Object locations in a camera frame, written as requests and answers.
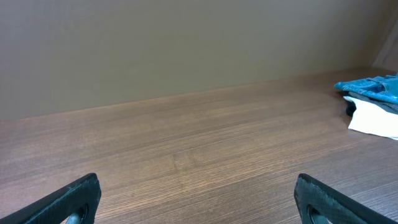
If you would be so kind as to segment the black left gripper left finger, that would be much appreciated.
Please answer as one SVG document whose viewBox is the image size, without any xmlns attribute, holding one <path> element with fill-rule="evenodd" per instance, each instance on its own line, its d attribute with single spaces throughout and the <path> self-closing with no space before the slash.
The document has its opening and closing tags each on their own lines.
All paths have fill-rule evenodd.
<svg viewBox="0 0 398 224">
<path fill-rule="evenodd" d="M 2 218 L 1 223 L 94 224 L 100 198 L 101 189 L 97 175 L 89 173 Z"/>
</svg>

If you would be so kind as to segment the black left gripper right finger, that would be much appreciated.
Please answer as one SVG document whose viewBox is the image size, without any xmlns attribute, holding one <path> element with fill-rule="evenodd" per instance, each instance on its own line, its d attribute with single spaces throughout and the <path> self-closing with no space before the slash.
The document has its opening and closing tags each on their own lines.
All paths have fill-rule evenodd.
<svg viewBox="0 0 398 224">
<path fill-rule="evenodd" d="M 397 224 L 308 174 L 299 174 L 294 199 L 303 224 Z"/>
</svg>

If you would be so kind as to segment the light blue denim jeans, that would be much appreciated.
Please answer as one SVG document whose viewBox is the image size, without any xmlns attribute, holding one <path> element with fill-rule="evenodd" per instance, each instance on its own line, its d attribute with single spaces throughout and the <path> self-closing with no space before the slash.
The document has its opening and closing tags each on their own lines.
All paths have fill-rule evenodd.
<svg viewBox="0 0 398 224">
<path fill-rule="evenodd" d="M 385 77 L 364 78 L 349 82 L 338 82 L 335 88 L 350 91 L 368 98 L 397 104 L 397 74 Z"/>
</svg>

